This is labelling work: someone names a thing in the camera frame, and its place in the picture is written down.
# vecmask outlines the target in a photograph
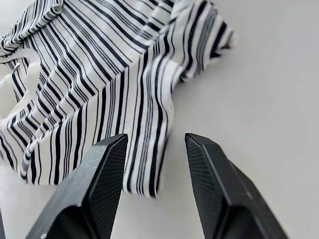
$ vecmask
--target fabric fold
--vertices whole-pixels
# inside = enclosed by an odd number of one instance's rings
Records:
[[[64,0],[35,0],[11,30],[0,39],[0,56],[12,54],[31,34],[59,15]]]
[[[230,49],[234,32],[208,1],[66,0],[55,14],[43,9],[56,1],[36,2],[26,12],[51,20],[25,12],[2,39],[0,54],[31,48],[41,70],[37,97],[0,128],[0,155],[27,182],[59,184],[93,144],[126,133],[123,190],[157,197],[173,90]],[[6,64],[16,63],[21,99],[30,61]]]

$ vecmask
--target cloth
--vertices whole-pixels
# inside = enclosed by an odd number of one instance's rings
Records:
[[[127,133],[123,190],[156,197],[171,94],[234,39],[208,1],[36,0],[0,40],[2,62],[28,48],[41,61],[38,79],[28,77],[27,57],[5,64],[20,64],[15,104],[29,92],[26,79],[36,89],[17,112],[6,110],[0,155],[27,182],[59,184],[91,145]]]

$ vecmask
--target white fabric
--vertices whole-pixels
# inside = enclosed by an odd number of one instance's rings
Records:
[[[17,102],[13,89],[12,73],[10,67],[2,64],[18,58],[26,58],[30,62],[24,85],[26,92]],[[22,111],[36,96],[36,87],[39,84],[41,60],[36,51],[22,49],[7,58],[0,59],[0,127],[5,126],[17,113]]]
[[[4,81],[18,104],[3,108],[0,155],[27,182],[58,184],[126,133],[123,189],[156,197],[174,88],[233,39],[205,0],[36,0],[0,39],[2,61],[20,64]]]

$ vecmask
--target garment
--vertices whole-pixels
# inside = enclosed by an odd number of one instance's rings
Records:
[[[0,154],[27,182],[58,184],[98,141],[129,137],[123,190],[156,197],[171,94],[235,34],[207,1],[36,0],[0,40],[0,56],[41,59],[35,96],[0,126]],[[6,63],[16,102],[30,61]]]

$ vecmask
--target striped fabric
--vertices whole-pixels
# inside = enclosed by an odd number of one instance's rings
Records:
[[[207,1],[36,0],[0,40],[4,59],[23,48],[41,59],[36,96],[0,128],[0,155],[27,182],[58,184],[92,144],[127,133],[123,190],[156,197],[171,94],[233,40]],[[18,102],[30,62],[17,63]]]

